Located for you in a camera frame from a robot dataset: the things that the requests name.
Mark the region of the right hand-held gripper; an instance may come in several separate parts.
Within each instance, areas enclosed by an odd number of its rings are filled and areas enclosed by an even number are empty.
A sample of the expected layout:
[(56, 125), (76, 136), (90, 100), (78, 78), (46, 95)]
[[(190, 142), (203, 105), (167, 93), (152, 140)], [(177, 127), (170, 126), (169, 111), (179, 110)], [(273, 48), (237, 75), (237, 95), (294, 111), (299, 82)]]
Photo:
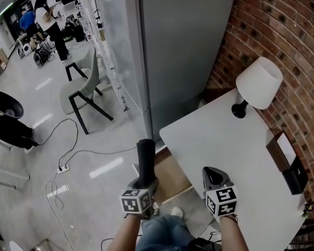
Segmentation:
[(205, 203), (210, 213), (215, 218), (234, 214), (239, 195), (236, 186), (232, 186), (228, 174), (217, 168), (205, 166), (202, 175), (206, 190)]

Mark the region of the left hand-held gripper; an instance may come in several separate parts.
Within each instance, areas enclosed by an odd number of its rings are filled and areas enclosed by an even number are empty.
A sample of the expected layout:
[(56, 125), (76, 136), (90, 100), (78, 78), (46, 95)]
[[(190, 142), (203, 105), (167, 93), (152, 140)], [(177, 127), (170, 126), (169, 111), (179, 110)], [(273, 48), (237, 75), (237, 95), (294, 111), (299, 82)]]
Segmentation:
[[(140, 183), (139, 164), (132, 164), (132, 168), (136, 174), (136, 178), (132, 184)], [(159, 180), (156, 177), (148, 188), (127, 187), (120, 195), (120, 204), (123, 213), (126, 215), (139, 215), (143, 219), (148, 220), (155, 214), (154, 194), (158, 188)]]

